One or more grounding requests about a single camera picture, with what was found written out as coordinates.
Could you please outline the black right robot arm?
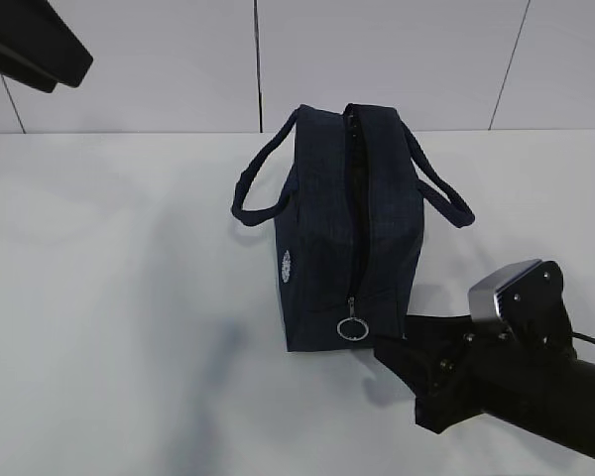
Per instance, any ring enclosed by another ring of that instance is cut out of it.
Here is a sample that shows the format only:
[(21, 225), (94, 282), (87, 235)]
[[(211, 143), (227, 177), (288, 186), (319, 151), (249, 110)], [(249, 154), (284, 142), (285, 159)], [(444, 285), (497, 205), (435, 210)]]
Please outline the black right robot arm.
[(529, 349), (467, 316), (415, 316), (408, 336), (376, 336), (374, 356), (413, 392), (426, 430), (489, 415), (595, 459), (595, 364), (570, 348)]

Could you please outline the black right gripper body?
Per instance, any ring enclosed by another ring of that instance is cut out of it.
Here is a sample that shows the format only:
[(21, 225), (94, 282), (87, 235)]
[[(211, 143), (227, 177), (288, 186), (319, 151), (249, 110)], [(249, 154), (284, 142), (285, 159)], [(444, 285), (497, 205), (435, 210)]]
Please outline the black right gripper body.
[(416, 397), (416, 424), (430, 431), (483, 413), (509, 422), (535, 420), (556, 371), (576, 357), (573, 345), (566, 353), (530, 351), (507, 333), (492, 335), (475, 325), (456, 341), (462, 345), (464, 393)]

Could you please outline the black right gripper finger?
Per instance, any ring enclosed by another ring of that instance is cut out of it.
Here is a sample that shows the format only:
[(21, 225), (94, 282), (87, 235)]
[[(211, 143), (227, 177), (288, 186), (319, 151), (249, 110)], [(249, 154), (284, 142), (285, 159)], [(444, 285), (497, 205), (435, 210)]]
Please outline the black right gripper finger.
[(408, 314), (404, 318), (404, 337), (419, 347), (437, 347), (462, 339), (474, 329), (470, 315), (428, 316)]
[(464, 379), (459, 374), (462, 345), (455, 339), (377, 336), (374, 356), (416, 397), (460, 397), (464, 393)]

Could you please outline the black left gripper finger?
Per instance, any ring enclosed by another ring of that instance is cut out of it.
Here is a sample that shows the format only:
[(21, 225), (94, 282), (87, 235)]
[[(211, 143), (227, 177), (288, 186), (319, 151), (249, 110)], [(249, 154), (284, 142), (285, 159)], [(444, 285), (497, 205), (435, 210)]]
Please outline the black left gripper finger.
[(47, 1), (0, 0), (0, 44), (31, 60), (59, 84), (79, 87), (93, 56)]
[(31, 60), (0, 44), (0, 74), (45, 93), (51, 93), (58, 81)]

